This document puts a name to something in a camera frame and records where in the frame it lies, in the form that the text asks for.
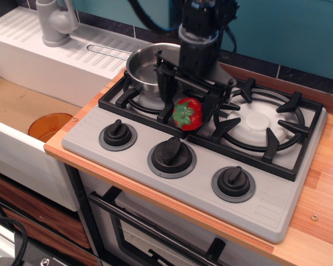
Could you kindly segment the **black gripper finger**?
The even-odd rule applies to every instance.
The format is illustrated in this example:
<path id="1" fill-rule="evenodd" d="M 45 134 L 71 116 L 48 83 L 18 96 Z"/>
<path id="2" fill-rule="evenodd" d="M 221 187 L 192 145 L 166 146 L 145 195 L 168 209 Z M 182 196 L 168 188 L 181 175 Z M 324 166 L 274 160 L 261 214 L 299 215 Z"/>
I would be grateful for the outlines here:
<path id="1" fill-rule="evenodd" d="M 202 122 L 208 122 L 218 107 L 224 102 L 224 92 L 210 90 L 204 97 L 202 108 Z"/>
<path id="2" fill-rule="evenodd" d="M 183 86 L 176 79 L 176 72 L 166 63 L 161 63 L 157 67 L 157 82 L 160 98 L 165 102 L 170 102 L 173 97 L 183 92 Z"/>

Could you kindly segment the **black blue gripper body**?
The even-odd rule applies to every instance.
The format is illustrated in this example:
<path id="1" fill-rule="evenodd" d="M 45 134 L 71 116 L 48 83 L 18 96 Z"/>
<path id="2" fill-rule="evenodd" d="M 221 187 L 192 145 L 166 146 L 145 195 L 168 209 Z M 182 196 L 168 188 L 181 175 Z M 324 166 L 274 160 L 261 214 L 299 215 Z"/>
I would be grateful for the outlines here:
<path id="1" fill-rule="evenodd" d="M 180 27 L 179 52 L 162 52 L 159 49 L 155 53 L 156 72 L 161 63 L 166 63 L 176 72 L 175 77 L 179 82 L 202 92 L 217 90 L 225 94 L 235 86 L 235 81 L 222 70 L 218 61 L 224 32 L 230 36 L 236 51 L 236 40 L 228 27 L 212 29 L 207 35 L 203 32 L 195 34 Z"/>

